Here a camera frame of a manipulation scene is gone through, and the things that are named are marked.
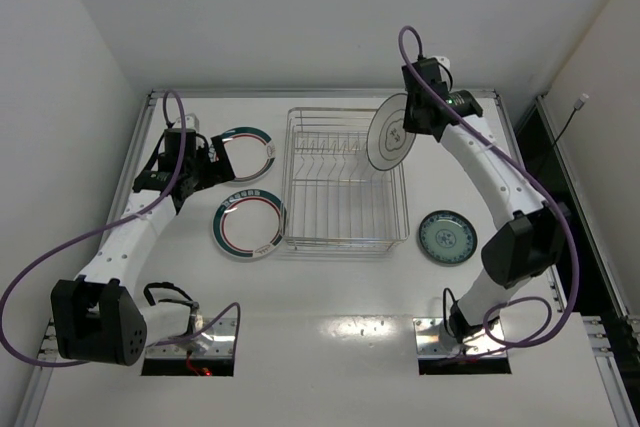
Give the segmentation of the white plate with grey rim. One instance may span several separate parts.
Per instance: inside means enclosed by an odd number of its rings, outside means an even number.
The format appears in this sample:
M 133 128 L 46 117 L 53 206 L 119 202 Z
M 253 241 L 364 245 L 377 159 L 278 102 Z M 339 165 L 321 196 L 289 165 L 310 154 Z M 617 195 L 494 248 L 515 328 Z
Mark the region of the white plate with grey rim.
M 407 95 L 404 93 L 390 96 L 371 120 L 366 153 L 369 163 L 378 171 L 397 167 L 413 147 L 416 135 L 404 129 L 406 102 Z

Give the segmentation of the blue floral green plate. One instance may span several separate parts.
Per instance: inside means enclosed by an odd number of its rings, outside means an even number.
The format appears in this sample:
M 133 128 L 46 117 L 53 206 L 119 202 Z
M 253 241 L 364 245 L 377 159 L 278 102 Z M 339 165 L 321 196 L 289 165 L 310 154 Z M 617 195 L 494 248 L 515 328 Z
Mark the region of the blue floral green plate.
M 437 210 L 424 217 L 417 232 L 421 251 L 432 261 L 456 266 L 476 252 L 478 236 L 472 223 L 451 210 Z

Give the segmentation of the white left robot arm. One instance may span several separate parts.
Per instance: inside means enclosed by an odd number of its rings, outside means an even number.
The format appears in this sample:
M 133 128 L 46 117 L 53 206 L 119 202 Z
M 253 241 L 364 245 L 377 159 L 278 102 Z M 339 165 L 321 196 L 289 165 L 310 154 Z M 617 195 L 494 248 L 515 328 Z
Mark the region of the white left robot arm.
M 51 292 L 62 358 L 131 366 L 146 347 L 196 337 L 198 303 L 133 298 L 142 268 L 161 233 L 196 192 L 234 180 L 220 136 L 168 128 L 133 183 L 127 210 L 95 257 Z

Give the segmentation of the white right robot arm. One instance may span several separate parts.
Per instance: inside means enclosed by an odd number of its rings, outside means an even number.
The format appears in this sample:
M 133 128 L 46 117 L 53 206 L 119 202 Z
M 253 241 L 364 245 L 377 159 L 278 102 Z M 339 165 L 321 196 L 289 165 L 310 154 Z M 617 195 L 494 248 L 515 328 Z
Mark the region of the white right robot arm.
M 517 292 L 574 247 L 566 210 L 491 139 L 478 101 L 449 93 L 434 59 L 419 56 L 402 68 L 407 100 L 404 128 L 431 136 L 461 165 L 496 228 L 481 249 L 482 270 L 456 300 L 446 325 L 462 342 L 497 319 Z

